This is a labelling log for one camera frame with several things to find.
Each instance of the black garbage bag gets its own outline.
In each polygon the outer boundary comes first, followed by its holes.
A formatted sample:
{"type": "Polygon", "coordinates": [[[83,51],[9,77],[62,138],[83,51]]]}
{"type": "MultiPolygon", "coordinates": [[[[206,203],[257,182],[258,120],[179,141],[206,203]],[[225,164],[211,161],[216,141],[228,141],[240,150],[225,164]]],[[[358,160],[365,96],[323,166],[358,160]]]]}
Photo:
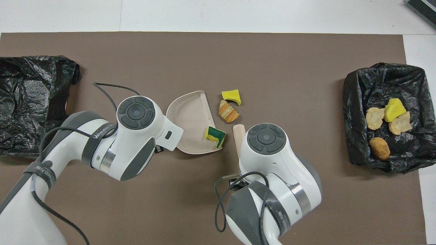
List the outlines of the black garbage bag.
{"type": "Polygon", "coordinates": [[[63,56],[0,57],[0,155],[35,155],[42,136],[67,118],[79,65],[63,56]]]}
{"type": "Polygon", "coordinates": [[[358,69],[347,75],[342,99],[351,163],[403,174],[436,163],[435,115],[423,69],[385,63],[358,69]],[[368,108],[384,108],[391,98],[399,98],[410,112],[412,129],[401,135],[392,134],[385,121],[377,130],[366,125],[368,108]],[[368,142],[374,137],[388,143],[387,160],[371,152],[368,142]]]}

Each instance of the fake bread roll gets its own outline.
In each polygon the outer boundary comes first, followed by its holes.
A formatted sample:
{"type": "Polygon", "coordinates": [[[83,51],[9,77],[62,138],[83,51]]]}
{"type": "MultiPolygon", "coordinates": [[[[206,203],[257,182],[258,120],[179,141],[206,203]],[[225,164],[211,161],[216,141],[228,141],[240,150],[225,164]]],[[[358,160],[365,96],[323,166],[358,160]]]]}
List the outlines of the fake bread roll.
{"type": "Polygon", "coordinates": [[[380,137],[375,137],[371,139],[369,141],[369,146],[371,147],[372,152],[378,159],[386,160],[391,154],[388,143],[380,137]]]}

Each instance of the potato chip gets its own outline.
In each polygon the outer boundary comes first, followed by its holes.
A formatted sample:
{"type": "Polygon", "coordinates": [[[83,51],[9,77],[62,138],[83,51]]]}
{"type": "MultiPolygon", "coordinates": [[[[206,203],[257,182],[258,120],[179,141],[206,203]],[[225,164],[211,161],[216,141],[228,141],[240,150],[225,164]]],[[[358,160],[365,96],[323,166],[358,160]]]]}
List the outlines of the potato chip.
{"type": "Polygon", "coordinates": [[[400,115],[389,123],[389,130],[395,135],[400,135],[401,132],[406,132],[410,129],[412,129],[412,126],[410,126],[410,112],[400,115]]]}
{"type": "Polygon", "coordinates": [[[371,107],[366,111],[366,124],[369,129],[376,130],[381,127],[383,117],[385,116],[384,108],[371,107]]]}

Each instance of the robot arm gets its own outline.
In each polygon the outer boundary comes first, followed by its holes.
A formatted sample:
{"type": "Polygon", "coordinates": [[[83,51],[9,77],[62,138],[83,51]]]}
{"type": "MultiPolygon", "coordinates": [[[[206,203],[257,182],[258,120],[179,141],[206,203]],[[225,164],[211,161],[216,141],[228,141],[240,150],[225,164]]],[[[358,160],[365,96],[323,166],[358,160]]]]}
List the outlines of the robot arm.
{"type": "Polygon", "coordinates": [[[258,124],[241,142],[240,179],[246,186],[231,194],[227,223],[246,245],[281,244],[278,237],[320,204],[320,178],[276,125],[258,124]]]}
{"type": "Polygon", "coordinates": [[[118,107],[117,120],[118,129],[109,137],[105,136],[115,125],[94,112],[74,113],[65,120],[62,127],[78,129],[88,136],[70,130],[58,131],[43,156],[26,169],[0,204],[0,244],[66,244],[31,190],[44,200],[69,161],[82,160],[117,180],[127,180],[144,169],[157,144],[173,150],[183,133],[154,101],[143,96],[124,100],[118,107]]]}

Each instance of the cable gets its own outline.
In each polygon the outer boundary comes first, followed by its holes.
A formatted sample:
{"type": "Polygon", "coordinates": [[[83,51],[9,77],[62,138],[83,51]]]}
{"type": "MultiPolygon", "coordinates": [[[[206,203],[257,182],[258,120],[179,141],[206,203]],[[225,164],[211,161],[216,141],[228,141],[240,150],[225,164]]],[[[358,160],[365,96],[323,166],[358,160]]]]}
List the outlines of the cable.
{"type": "Polygon", "coordinates": [[[75,225],[73,222],[69,221],[67,218],[65,218],[64,216],[60,215],[58,212],[54,211],[53,209],[51,209],[49,206],[47,206],[47,204],[45,204],[39,197],[38,195],[36,195],[36,188],[35,188],[35,181],[36,181],[36,174],[32,174],[32,180],[31,180],[31,193],[33,198],[35,199],[35,201],[45,210],[47,210],[48,212],[50,212],[51,214],[53,214],[54,216],[56,216],[57,218],[59,218],[60,220],[62,220],[63,222],[67,223],[68,225],[70,225],[71,227],[73,227],[81,236],[82,238],[85,240],[86,245],[89,245],[89,240],[86,237],[86,235],[82,232],[82,230],[75,225]]]}
{"type": "Polygon", "coordinates": [[[83,132],[83,131],[81,131],[81,130],[78,130],[78,129],[75,129],[75,128],[69,128],[69,127],[57,127],[57,128],[51,129],[50,131],[48,131],[48,132],[47,132],[47,133],[42,137],[42,139],[41,139],[41,143],[39,144],[39,157],[40,157],[41,161],[45,159],[45,156],[44,156],[44,148],[45,148],[45,146],[44,146],[44,145],[45,145],[45,142],[47,141],[47,138],[48,138],[49,135],[51,135],[53,132],[56,132],[56,131],[58,131],[58,130],[70,130],[70,131],[74,131],[74,132],[78,132],[78,133],[80,133],[80,134],[83,134],[83,135],[85,135],[85,136],[87,136],[87,137],[91,137],[90,134],[85,133],[85,132],[83,132]]]}
{"type": "MultiPolygon", "coordinates": [[[[104,90],[104,89],[102,89],[101,87],[100,87],[100,85],[101,86],[111,86],[111,87],[117,87],[117,88],[124,88],[124,89],[127,89],[127,90],[130,90],[130,91],[132,91],[132,92],[134,92],[134,93],[136,93],[137,95],[140,95],[137,91],[135,91],[135,90],[133,90],[133,89],[131,89],[131,88],[128,88],[128,87],[124,87],[124,86],[120,86],[120,85],[113,85],[113,84],[105,84],[105,83],[92,83],[95,87],[97,87],[104,95],[106,95],[106,97],[109,99],[109,101],[112,103],[112,105],[113,105],[113,107],[114,107],[114,109],[115,109],[115,111],[117,110],[117,106],[116,106],[116,104],[115,104],[115,102],[113,101],[113,99],[110,97],[110,95],[104,90]]],[[[108,133],[107,135],[105,135],[103,138],[107,138],[107,137],[110,137],[110,136],[112,136],[116,131],[117,131],[117,129],[118,129],[118,123],[116,124],[116,126],[115,126],[115,129],[113,129],[112,130],[112,132],[111,133],[108,133]]],[[[75,128],[70,128],[70,127],[57,127],[57,128],[53,128],[53,129],[51,129],[50,131],[48,131],[43,137],[42,137],[42,139],[41,139],[41,143],[40,143],[40,145],[39,145],[39,148],[38,148],[38,151],[39,151],[39,158],[40,158],[40,161],[43,161],[44,159],[45,159],[45,156],[44,156],[44,148],[45,148],[45,142],[47,141],[47,139],[48,139],[48,137],[50,136],[50,135],[52,135],[54,132],[57,132],[57,131],[59,131],[59,130],[70,130],[70,131],[73,131],[73,132],[77,132],[77,133],[80,133],[80,134],[82,134],[82,135],[84,135],[84,136],[87,136],[87,137],[91,137],[91,135],[90,134],[88,134],[88,133],[85,133],[85,132],[83,132],[83,131],[81,131],[81,130],[79,130],[79,129],[75,129],[75,128]]],[[[32,196],[33,196],[33,198],[35,199],[35,201],[42,207],[42,208],[44,208],[45,210],[47,210],[48,212],[50,212],[51,214],[53,214],[54,216],[56,216],[57,218],[59,218],[60,220],[62,220],[63,222],[65,222],[65,223],[67,223],[68,225],[70,225],[71,227],[73,227],[82,237],[83,237],[83,239],[84,239],[84,241],[86,242],[86,244],[87,245],[89,245],[89,240],[88,240],[88,238],[86,237],[86,235],[81,231],[81,229],[77,226],[77,225],[75,225],[73,222],[71,222],[71,221],[69,221],[67,218],[65,218],[65,217],[63,217],[62,215],[60,215],[59,213],[57,213],[56,211],[54,211],[53,209],[51,209],[49,206],[47,206],[39,197],[38,197],[38,195],[36,194],[36,188],[35,188],[35,181],[36,181],[36,178],[35,178],[35,176],[36,176],[36,174],[32,174],[32,180],[31,180],[31,193],[32,193],[32,196]]]]}
{"type": "Polygon", "coordinates": [[[94,85],[96,88],[98,88],[104,95],[106,95],[106,97],[108,97],[108,99],[110,100],[110,102],[112,103],[112,106],[114,107],[115,111],[116,111],[116,104],[113,101],[112,97],[110,97],[110,95],[104,90],[102,89],[102,87],[99,86],[98,83],[93,82],[92,85],[94,85]]]}
{"type": "MultiPolygon", "coordinates": [[[[134,90],[134,89],[132,89],[132,88],[124,87],[124,86],[121,86],[121,85],[108,84],[108,83],[98,83],[98,82],[93,82],[92,85],[94,85],[94,86],[95,86],[96,88],[98,88],[98,89],[99,89],[99,90],[100,90],[104,95],[106,95],[106,97],[107,97],[107,98],[109,99],[109,101],[112,103],[112,106],[114,107],[115,111],[117,110],[117,106],[116,106],[115,102],[113,101],[112,97],[110,97],[110,95],[109,95],[109,94],[108,94],[108,93],[107,93],[107,92],[106,92],[102,87],[100,87],[100,85],[101,85],[101,86],[116,87],[116,88],[124,88],[124,89],[130,90],[130,91],[136,93],[137,95],[141,95],[141,94],[139,94],[136,90],[134,90]]],[[[106,134],[105,136],[103,136],[103,138],[106,139],[106,138],[112,136],[112,135],[117,131],[117,129],[118,129],[118,121],[116,122],[115,129],[112,130],[112,132],[110,132],[110,133],[106,134]]]]}
{"type": "Polygon", "coordinates": [[[100,85],[100,86],[108,86],[108,87],[123,88],[123,89],[127,89],[127,90],[130,90],[130,91],[134,92],[136,95],[141,95],[141,94],[139,94],[136,90],[134,90],[134,89],[132,89],[132,88],[124,87],[124,86],[121,86],[121,85],[108,84],[108,83],[98,83],[98,82],[93,82],[92,84],[97,84],[97,85],[100,85]]]}
{"type": "Polygon", "coordinates": [[[217,198],[218,198],[218,205],[217,205],[217,207],[216,207],[216,209],[215,209],[215,228],[217,229],[217,231],[219,231],[219,232],[224,232],[225,231],[225,228],[226,228],[226,225],[227,225],[227,220],[226,220],[226,218],[225,218],[225,210],[224,210],[224,206],[222,205],[222,201],[224,200],[224,197],[227,195],[227,193],[240,181],[240,180],[242,180],[243,178],[245,178],[245,177],[247,177],[247,176],[249,176],[249,175],[253,175],[253,174],[256,174],[256,175],[259,175],[260,177],[262,177],[263,179],[264,179],[264,181],[265,181],[265,185],[266,185],[266,187],[269,187],[269,183],[268,183],[268,179],[266,178],[266,176],[264,175],[264,174],[262,174],[262,173],[260,173],[260,172],[256,172],[256,171],[253,171],[253,172],[248,172],[248,173],[246,173],[246,174],[244,174],[244,175],[242,175],[241,177],[239,177],[238,179],[236,179],[228,188],[227,188],[227,190],[224,192],[224,194],[220,197],[219,196],[219,194],[218,194],[218,191],[217,191],[217,184],[219,183],[219,182],[221,182],[221,180],[222,180],[222,178],[220,178],[219,180],[217,180],[217,182],[215,182],[215,194],[216,194],[216,196],[217,196],[217,198]],[[223,215],[223,217],[224,217],[224,227],[223,227],[223,229],[220,229],[219,227],[218,227],[218,221],[217,221],[217,216],[218,216],[218,209],[219,209],[219,207],[221,206],[221,209],[222,209],[222,215],[223,215]]]}
{"type": "Polygon", "coordinates": [[[265,233],[263,232],[263,215],[265,213],[266,209],[266,202],[263,201],[262,207],[260,209],[260,216],[259,216],[259,234],[260,234],[260,241],[262,241],[263,245],[268,245],[268,240],[265,237],[265,233]]]}

